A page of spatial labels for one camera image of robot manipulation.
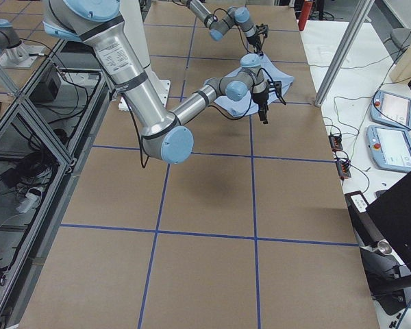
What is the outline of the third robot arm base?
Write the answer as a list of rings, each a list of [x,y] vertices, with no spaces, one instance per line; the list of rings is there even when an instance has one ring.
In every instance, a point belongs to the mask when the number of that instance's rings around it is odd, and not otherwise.
[[[30,69],[43,47],[26,45],[11,22],[0,19],[0,65],[6,69]]]

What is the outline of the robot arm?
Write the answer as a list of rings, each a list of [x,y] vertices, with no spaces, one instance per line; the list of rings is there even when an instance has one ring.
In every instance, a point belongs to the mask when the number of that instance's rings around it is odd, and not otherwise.
[[[263,55],[263,43],[268,37],[269,27],[266,24],[256,25],[247,7],[229,7],[222,10],[224,15],[219,19],[215,12],[210,12],[200,1],[180,1],[187,7],[210,31],[210,36],[215,41],[220,41],[229,30],[236,27],[240,35],[244,35],[246,41],[252,46],[253,52]]]
[[[149,157],[169,164],[185,161],[194,145],[185,124],[218,97],[240,101],[247,93],[258,105],[258,114],[267,122],[271,80],[264,78],[260,56],[268,36],[266,24],[256,25],[246,7],[229,8],[217,19],[200,1],[180,1],[218,40],[234,26],[245,35],[254,52],[240,60],[240,69],[230,77],[212,78],[178,107],[167,110],[159,97],[150,70],[139,58],[147,58],[143,19],[137,1],[43,1],[46,33],[57,38],[82,42],[92,47],[99,64],[124,98],[132,117],[142,129],[139,146]]]

